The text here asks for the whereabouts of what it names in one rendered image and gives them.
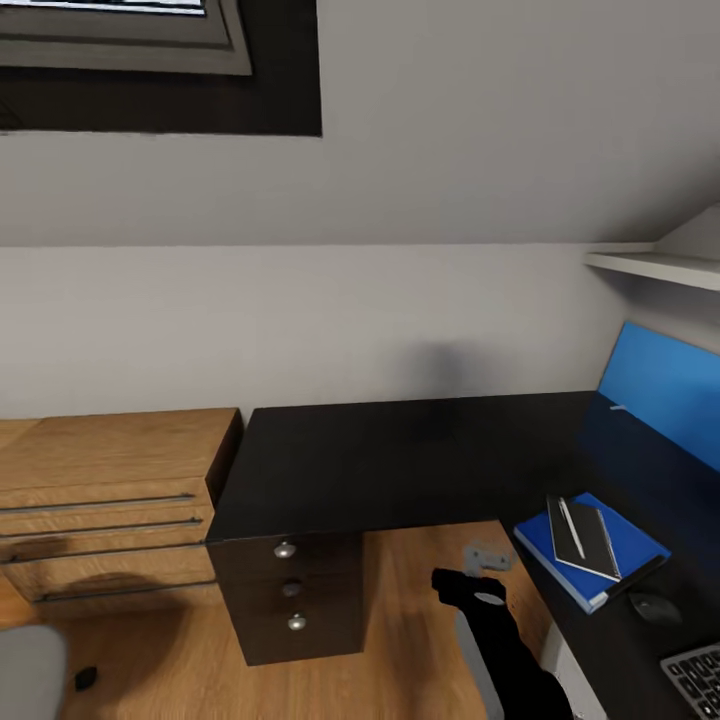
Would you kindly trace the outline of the keyboard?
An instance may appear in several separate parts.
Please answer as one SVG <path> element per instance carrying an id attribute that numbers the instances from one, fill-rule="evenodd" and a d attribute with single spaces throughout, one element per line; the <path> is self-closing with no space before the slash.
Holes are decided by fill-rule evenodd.
<path id="1" fill-rule="evenodd" d="M 660 663 L 701 720 L 720 720 L 720 643 Z"/>

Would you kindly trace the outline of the mouse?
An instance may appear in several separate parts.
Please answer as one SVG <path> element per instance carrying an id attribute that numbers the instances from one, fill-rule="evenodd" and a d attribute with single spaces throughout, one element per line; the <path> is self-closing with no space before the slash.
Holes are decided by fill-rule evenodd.
<path id="1" fill-rule="evenodd" d="M 629 593 L 633 607 L 645 621 L 672 624 L 681 620 L 679 610 L 666 598 L 652 591 L 633 591 Z"/>

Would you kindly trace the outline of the pen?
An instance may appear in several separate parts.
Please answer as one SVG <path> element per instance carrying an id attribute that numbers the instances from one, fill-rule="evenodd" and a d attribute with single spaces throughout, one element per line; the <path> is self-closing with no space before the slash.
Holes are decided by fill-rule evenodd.
<path id="1" fill-rule="evenodd" d="M 568 510 L 566 508 L 566 504 L 564 503 L 564 500 L 560 500 L 560 508 L 562 508 L 562 512 L 566 514 L 566 520 L 568 520 L 568 526 L 570 526 L 570 532 L 572 532 L 572 536 L 574 537 L 574 542 L 576 544 L 576 548 L 578 548 L 578 552 L 580 552 L 580 556 L 584 556 L 584 550 L 582 550 L 582 545 L 580 544 L 580 538 L 578 538 L 578 534 L 576 534 L 576 530 L 574 530 L 574 524 L 572 524 L 572 518 L 570 518 L 570 514 L 568 514 Z"/>

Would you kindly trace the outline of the swivel chair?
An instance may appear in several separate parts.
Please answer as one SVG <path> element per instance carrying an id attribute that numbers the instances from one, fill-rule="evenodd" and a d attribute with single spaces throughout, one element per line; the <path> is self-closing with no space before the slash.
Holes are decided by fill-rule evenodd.
<path id="1" fill-rule="evenodd" d="M 0 720 L 59 720 L 65 693 L 95 682 L 97 667 L 70 669 L 71 644 L 50 623 L 0 630 Z"/>

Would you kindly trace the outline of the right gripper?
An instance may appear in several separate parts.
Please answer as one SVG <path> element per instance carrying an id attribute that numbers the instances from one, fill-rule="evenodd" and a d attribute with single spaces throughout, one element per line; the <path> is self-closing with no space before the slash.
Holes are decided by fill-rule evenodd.
<path id="1" fill-rule="evenodd" d="M 460 609 L 460 596 L 462 590 L 468 586 L 480 586 L 486 590 L 492 590 L 500 598 L 500 586 L 503 586 L 498 579 L 492 577 L 474 578 L 465 576 L 460 571 L 435 568 L 432 574 L 432 587 L 439 590 L 439 601 L 456 605 Z"/>

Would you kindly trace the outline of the notebook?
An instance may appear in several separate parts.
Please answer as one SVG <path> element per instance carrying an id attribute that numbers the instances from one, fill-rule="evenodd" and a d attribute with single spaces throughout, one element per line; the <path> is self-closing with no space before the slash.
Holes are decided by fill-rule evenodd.
<path id="1" fill-rule="evenodd" d="M 549 520 L 553 538 L 555 560 L 573 567 L 602 575 L 613 581 L 620 581 L 621 576 L 607 539 L 603 520 L 596 507 L 575 503 L 547 495 Z M 560 500 L 564 500 L 568 514 L 572 518 L 574 530 L 580 538 L 584 556 L 580 556 L 574 542 L 566 514 L 560 508 Z"/>

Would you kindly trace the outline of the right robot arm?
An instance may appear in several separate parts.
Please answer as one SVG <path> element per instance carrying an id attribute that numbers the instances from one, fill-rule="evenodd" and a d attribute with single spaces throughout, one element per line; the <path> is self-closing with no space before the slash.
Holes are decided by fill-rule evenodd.
<path id="1" fill-rule="evenodd" d="M 498 579 L 481 569 L 510 573 L 503 553 L 466 548 L 463 573 L 435 568 L 439 601 L 457 606 L 455 633 L 489 720 L 573 720 L 569 700 L 549 670 L 521 643 Z"/>

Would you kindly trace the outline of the folder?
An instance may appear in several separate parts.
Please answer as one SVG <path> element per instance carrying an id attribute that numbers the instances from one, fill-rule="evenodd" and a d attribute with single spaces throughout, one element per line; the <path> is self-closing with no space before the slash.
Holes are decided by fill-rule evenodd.
<path id="1" fill-rule="evenodd" d="M 556 561 L 548 511 L 515 525 L 513 533 L 581 607 L 587 613 L 593 613 L 666 563 L 670 553 L 590 493 L 583 493 L 572 500 L 599 510 L 620 581 Z"/>

